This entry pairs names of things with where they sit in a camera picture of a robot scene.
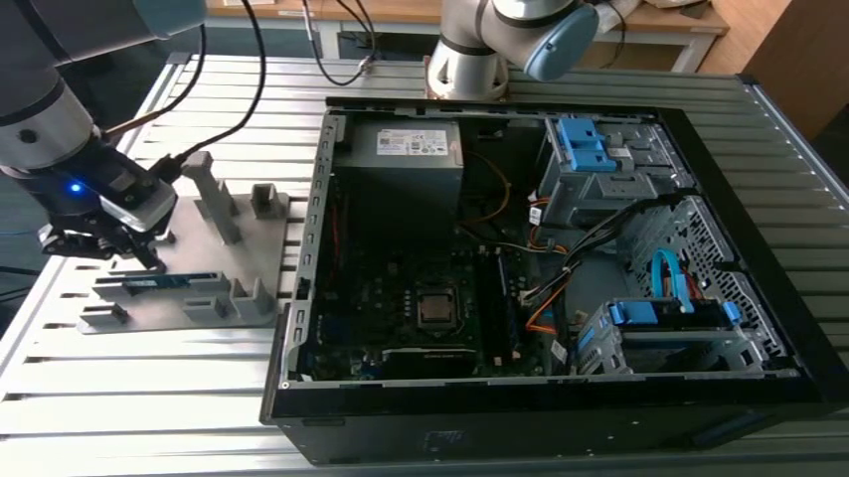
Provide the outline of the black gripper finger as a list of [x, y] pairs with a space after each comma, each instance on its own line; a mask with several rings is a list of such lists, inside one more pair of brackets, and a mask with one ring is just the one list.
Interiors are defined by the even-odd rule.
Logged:
[[164, 262], [158, 256], [156, 249], [148, 241], [132, 245], [132, 255], [146, 270], [163, 272], [167, 269]]

